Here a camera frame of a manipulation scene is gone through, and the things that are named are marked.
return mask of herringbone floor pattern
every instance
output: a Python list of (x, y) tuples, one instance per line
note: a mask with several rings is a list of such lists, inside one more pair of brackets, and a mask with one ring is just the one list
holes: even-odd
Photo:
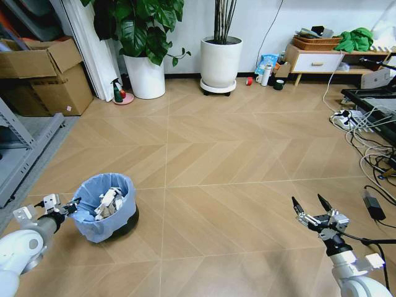
[[(361, 199), (357, 153), (328, 122), (325, 84), (277, 92), (238, 79), (230, 97), (202, 95), (197, 80), (167, 80), (166, 95), (127, 106), (95, 100), (27, 197), (61, 193), (105, 172), (137, 188), (137, 228), (92, 244), (67, 220), (19, 297), (340, 296), (316, 234), (295, 220), (291, 196), (316, 215), (321, 193), (351, 218), (351, 234), (396, 237)], [(332, 85), (337, 106), (345, 85)], [(381, 204), (387, 223), (396, 211)], [(16, 229), (12, 221), (6, 233)], [(350, 242), (357, 255), (372, 253)], [(385, 247), (396, 289), (396, 253)], [(382, 271), (371, 274), (383, 282)]]

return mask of power strip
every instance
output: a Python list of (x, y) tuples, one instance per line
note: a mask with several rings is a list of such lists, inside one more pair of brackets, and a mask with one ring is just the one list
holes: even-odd
[[(340, 110), (339, 113), (334, 113), (332, 117), (332, 121), (334, 124), (342, 127), (342, 129), (346, 131), (353, 130), (356, 128), (358, 123), (360, 123), (364, 119), (363, 113), (358, 110)], [(358, 128), (360, 132), (374, 132), (371, 128)]]

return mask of trash can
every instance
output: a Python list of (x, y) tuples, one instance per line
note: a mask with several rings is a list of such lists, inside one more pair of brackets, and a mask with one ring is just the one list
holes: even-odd
[[(100, 195), (111, 187), (121, 188), (123, 204), (111, 216), (95, 221), (95, 209), (100, 205)], [(99, 243), (112, 235), (129, 232), (139, 219), (135, 202), (135, 188), (131, 179), (119, 173), (103, 173), (81, 184), (73, 199), (81, 198), (77, 211), (71, 215), (76, 227), (89, 241)]]

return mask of power adapter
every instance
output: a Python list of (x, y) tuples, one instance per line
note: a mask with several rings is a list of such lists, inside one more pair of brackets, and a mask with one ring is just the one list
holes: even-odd
[(375, 221), (382, 221), (386, 219), (384, 211), (379, 205), (378, 200), (370, 195), (369, 191), (364, 190), (363, 201), (366, 204), (370, 217)]

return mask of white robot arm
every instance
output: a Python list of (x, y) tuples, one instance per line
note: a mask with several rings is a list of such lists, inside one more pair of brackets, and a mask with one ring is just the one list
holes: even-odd
[(51, 244), (65, 218), (77, 210), (79, 199), (61, 205), (59, 197), (51, 194), (36, 206), (45, 208), (45, 214), (35, 219), (32, 205), (14, 211), (21, 230), (0, 239), (1, 296), (13, 297), (19, 286), (19, 275), (36, 267)]
[(349, 224), (349, 219), (335, 210), (320, 195), (318, 198), (327, 214), (312, 216), (292, 197), (297, 220), (305, 227), (316, 231), (326, 245), (326, 254), (333, 262), (332, 274), (338, 283), (342, 297), (392, 297), (389, 290), (372, 278), (365, 277), (374, 269), (380, 269), (385, 264), (378, 254), (357, 259), (341, 237)]

